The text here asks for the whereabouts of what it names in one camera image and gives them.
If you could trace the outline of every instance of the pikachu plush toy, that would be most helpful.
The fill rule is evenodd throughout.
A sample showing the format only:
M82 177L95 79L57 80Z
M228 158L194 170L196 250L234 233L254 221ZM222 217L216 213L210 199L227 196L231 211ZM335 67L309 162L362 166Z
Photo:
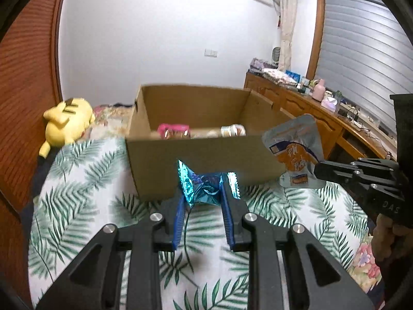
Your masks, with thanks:
M92 107L82 98L63 101L44 112L43 117L49 121L46 126L46 141L39 151L39 155L44 158L49 154L51 146L63 147L80 138L95 119Z

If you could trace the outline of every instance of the white wall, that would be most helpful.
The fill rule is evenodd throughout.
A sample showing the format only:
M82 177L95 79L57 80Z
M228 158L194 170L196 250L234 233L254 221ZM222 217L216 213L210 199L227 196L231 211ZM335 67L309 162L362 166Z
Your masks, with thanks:
M291 71L305 76L313 48L317 0L297 0L297 18L292 36Z
M132 103L140 83L242 88L252 58L280 45L277 22L256 0L64 0L63 98Z

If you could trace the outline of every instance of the metal screw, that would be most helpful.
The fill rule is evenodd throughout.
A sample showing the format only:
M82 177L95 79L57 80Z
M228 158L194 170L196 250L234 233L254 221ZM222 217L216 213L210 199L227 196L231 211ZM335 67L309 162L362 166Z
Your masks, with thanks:
M256 221L257 220L257 215L255 213L246 213L244 215L244 218L246 221Z
M164 217L164 216L163 216L161 213L155 212L155 213L152 213L152 214L151 214L150 219L151 219L152 221L161 221L163 217Z
M294 226L292 227L292 230L293 230L295 233L301 234L301 233L303 233L303 232L306 230L306 228L305 228L303 225L301 225L300 223L296 223L296 224L294 224Z
M109 223L103 227L103 231L108 234L113 233L115 229L116 229L116 226L113 225L112 223Z

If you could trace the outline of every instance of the light switch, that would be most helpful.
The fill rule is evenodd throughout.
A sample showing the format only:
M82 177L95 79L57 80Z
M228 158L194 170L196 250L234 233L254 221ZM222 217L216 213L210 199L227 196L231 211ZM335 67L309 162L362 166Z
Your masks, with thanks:
M214 51L211 49L205 49L205 57L216 57L218 55L218 51Z

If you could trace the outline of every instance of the window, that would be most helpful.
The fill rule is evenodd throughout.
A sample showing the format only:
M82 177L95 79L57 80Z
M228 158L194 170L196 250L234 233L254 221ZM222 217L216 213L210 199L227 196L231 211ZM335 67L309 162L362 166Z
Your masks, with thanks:
M413 93L413 46L381 0L323 1L307 76L396 131L390 95Z

